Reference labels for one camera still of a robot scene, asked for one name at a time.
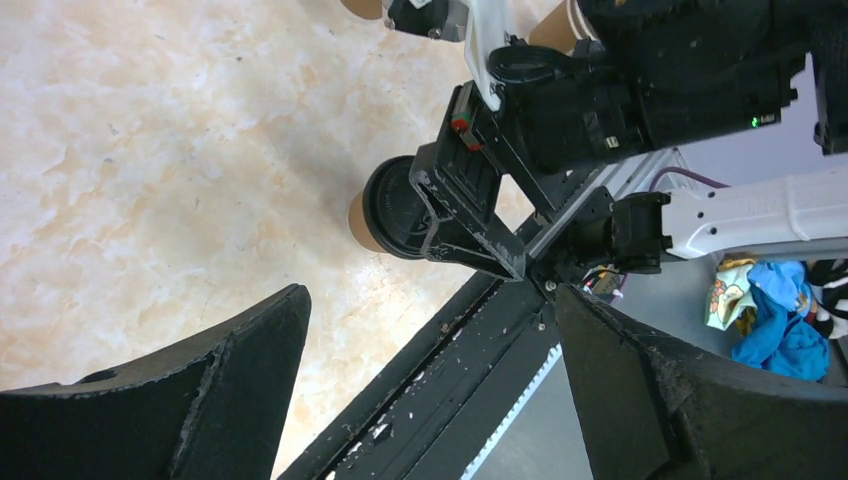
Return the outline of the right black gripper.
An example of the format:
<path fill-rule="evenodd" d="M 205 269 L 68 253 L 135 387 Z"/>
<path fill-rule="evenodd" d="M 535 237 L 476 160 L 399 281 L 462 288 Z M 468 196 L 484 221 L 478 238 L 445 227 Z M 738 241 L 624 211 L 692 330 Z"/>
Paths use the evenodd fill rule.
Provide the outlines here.
<path fill-rule="evenodd" d="M 525 244 L 495 213 L 499 173 L 551 218 L 566 202 L 567 172 L 617 163 L 656 144 L 638 91 L 613 67 L 497 61 L 492 74 L 499 109 L 490 110 L 475 86 L 461 88 L 447 126 L 464 147 L 421 146 L 409 180 L 431 218 L 424 259 L 521 281 Z"/>

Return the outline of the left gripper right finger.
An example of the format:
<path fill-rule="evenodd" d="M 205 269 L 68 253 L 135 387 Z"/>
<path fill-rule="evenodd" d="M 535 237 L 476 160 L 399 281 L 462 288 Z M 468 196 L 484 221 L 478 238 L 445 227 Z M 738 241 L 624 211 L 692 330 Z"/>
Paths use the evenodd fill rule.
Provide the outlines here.
<path fill-rule="evenodd" d="M 597 479 L 843 479 L 847 392 L 755 369 L 562 286 L 563 360 Z"/>

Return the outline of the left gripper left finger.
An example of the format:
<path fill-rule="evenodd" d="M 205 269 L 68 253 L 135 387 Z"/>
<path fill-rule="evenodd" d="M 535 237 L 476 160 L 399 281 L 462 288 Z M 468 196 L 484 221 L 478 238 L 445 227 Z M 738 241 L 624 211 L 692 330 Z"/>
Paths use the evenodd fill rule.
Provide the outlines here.
<path fill-rule="evenodd" d="M 293 284 L 80 381 L 1 395 L 5 479 L 267 479 L 305 346 Z"/>

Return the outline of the brown paper coffee cup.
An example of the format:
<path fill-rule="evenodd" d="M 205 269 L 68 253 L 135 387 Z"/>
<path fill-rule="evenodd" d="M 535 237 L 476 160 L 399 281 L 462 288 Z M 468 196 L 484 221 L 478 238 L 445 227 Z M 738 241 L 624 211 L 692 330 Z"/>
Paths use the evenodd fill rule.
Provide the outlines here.
<path fill-rule="evenodd" d="M 365 20 L 377 20 L 383 15 L 381 0 L 340 0 L 353 15 Z"/>

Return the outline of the stack of paper cups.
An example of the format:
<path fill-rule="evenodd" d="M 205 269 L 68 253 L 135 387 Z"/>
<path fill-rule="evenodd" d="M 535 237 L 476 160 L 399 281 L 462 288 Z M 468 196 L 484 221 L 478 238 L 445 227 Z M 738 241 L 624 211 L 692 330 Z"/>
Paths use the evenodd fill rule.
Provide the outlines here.
<path fill-rule="evenodd" d="M 575 1 L 562 1 L 531 30 L 527 43 L 569 54 L 579 40 L 590 37 L 580 23 L 581 18 Z"/>

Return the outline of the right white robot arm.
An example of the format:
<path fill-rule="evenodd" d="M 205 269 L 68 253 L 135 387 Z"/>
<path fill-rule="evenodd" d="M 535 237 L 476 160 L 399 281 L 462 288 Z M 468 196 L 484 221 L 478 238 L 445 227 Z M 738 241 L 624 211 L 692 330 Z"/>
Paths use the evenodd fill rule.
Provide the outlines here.
<path fill-rule="evenodd" d="M 495 28 L 469 46 L 482 80 L 453 92 L 437 140 L 410 182 L 429 211 L 419 248 L 522 280 L 527 250 L 495 216 L 510 176 L 553 220 L 569 172 L 778 123 L 806 57 L 818 101 L 815 140 L 847 149 L 843 1 L 582 1 L 593 36 L 563 50 Z"/>

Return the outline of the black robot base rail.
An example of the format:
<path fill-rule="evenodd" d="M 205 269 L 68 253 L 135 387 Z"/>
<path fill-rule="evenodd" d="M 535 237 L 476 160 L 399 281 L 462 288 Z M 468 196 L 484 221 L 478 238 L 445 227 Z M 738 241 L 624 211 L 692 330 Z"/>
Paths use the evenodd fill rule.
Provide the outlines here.
<path fill-rule="evenodd" d="M 571 219 L 647 186 L 673 151 L 572 181 L 550 227 L 525 221 L 534 256 L 522 282 L 473 275 L 285 470 L 287 479 L 468 479 L 561 360 L 554 298 L 584 269 L 554 247 Z"/>

